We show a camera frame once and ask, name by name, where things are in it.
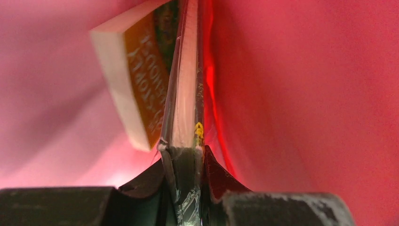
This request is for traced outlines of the orange treehouse book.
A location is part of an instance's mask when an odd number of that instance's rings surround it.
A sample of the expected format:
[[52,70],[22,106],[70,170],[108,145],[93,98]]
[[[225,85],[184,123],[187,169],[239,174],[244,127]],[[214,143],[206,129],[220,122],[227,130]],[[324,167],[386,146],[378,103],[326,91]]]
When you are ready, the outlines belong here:
[[179,1],[147,0],[90,31],[131,145],[149,152],[162,127]]

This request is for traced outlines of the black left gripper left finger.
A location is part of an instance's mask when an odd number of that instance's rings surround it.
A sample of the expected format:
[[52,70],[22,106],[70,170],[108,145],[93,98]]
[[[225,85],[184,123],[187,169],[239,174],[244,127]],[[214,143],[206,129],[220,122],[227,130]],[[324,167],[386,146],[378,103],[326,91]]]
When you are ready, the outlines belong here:
[[176,216],[161,161],[113,186],[5,188],[3,226],[174,226]]

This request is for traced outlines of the pink student backpack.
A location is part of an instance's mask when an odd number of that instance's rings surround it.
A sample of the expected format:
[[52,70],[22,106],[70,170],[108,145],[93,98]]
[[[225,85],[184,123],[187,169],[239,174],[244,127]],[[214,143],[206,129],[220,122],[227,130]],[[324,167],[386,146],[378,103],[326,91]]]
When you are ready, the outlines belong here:
[[[137,0],[0,3],[0,185],[120,186],[134,150],[89,30]],[[257,191],[341,196],[359,226],[399,223],[399,3],[215,0],[206,142]]]

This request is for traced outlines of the green wonderland book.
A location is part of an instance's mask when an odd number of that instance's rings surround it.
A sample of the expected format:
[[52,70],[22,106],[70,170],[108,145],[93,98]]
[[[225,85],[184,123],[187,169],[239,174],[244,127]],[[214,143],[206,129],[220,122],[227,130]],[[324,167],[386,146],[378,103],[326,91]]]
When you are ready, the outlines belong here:
[[203,167],[198,123],[197,90],[199,1],[183,0],[160,141],[166,180],[179,226],[201,224],[200,195]]

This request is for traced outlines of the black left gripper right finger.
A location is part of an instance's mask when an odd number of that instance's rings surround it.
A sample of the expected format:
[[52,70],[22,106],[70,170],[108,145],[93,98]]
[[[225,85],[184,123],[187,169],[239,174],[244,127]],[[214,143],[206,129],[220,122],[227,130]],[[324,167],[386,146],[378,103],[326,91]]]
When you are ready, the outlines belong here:
[[354,226],[347,205],[329,193],[254,192],[204,151],[202,224],[205,226]]

